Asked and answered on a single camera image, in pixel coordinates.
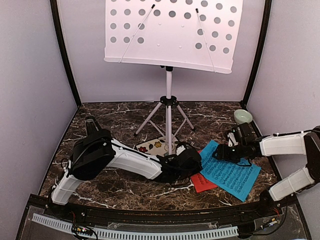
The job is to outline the white perforated music stand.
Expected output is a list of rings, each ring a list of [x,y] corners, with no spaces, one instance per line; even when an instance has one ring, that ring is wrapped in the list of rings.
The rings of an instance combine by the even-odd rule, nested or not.
[[[104,60],[230,74],[241,0],[107,0]]]

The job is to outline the blue sheet music paper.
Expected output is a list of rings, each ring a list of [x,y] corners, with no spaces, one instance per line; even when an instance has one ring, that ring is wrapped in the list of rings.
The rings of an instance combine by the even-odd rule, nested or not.
[[[245,202],[261,167],[249,163],[245,158],[240,159],[240,164],[217,160],[212,157],[217,147],[218,143],[211,140],[200,152],[202,164],[200,173],[210,182]]]

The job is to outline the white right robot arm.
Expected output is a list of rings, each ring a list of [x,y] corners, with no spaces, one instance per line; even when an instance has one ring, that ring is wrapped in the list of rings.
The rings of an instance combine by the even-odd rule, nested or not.
[[[298,194],[320,182],[320,127],[290,133],[256,137],[248,123],[242,123],[226,133],[227,144],[219,144],[212,156],[217,160],[238,164],[242,158],[271,156],[306,156],[306,165],[262,193],[255,213],[266,217],[275,203]]]

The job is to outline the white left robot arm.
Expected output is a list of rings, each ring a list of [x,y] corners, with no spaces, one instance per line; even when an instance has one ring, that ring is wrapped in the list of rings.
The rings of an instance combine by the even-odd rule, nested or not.
[[[158,183],[173,184],[199,173],[201,161],[200,154],[186,143],[178,144],[175,154],[150,155],[112,138],[107,129],[91,132],[74,145],[63,175],[51,190],[50,208],[58,217],[67,218],[71,213],[67,203],[78,186],[93,180],[106,167],[135,173]]]

